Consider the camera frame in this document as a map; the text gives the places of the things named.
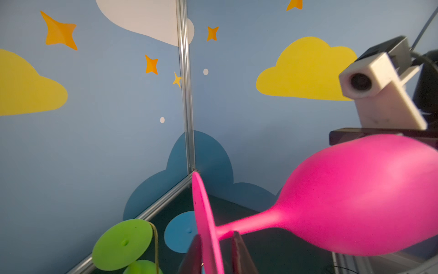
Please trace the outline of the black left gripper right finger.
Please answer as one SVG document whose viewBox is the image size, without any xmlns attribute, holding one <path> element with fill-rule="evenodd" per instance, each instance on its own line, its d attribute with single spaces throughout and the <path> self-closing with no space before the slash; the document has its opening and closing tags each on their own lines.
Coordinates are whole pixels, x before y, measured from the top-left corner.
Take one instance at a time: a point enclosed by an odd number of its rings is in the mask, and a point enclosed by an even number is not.
<svg viewBox="0 0 438 274">
<path fill-rule="evenodd" d="M 258 274 L 252 257 L 237 231 L 232 235 L 232 267 L 234 274 Z"/>
</svg>

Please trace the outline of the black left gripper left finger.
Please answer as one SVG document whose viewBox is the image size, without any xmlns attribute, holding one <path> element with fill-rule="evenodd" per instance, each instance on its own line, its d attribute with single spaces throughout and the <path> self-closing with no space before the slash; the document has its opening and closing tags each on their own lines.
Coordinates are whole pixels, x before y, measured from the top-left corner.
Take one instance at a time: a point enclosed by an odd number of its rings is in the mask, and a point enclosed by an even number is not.
<svg viewBox="0 0 438 274">
<path fill-rule="evenodd" d="M 190 244 L 189 250 L 182 260 L 178 274 L 202 274 L 202 246 L 201 237 L 196 235 Z"/>
</svg>

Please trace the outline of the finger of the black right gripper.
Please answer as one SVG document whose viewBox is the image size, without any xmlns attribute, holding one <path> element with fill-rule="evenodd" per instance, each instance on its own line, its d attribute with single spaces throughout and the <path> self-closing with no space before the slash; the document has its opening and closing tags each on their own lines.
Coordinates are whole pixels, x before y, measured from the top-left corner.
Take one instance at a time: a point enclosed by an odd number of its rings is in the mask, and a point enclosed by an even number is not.
<svg viewBox="0 0 438 274">
<path fill-rule="evenodd" d="M 340 143 L 364 138 L 372 135 L 392 134 L 409 137 L 425 143 L 434 149 L 438 149 L 438 130 L 407 130 L 407 129 L 364 129 L 364 128 L 342 128 L 329 133 L 329 145 L 334 146 Z"/>
</svg>

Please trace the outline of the pink wine glass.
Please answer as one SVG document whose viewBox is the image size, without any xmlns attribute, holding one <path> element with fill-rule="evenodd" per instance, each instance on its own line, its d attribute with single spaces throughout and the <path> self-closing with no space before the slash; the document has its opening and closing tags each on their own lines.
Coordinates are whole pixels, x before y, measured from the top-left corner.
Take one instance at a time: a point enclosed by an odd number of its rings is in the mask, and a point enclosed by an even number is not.
<svg viewBox="0 0 438 274">
<path fill-rule="evenodd" d="M 192 195 L 208 274 L 224 272 L 220 240 L 267 228 L 335 253 L 384 255 L 437 235 L 438 152 L 393 134 L 325 148 L 293 171 L 270 209 L 222 226 L 197 172 Z"/>
</svg>

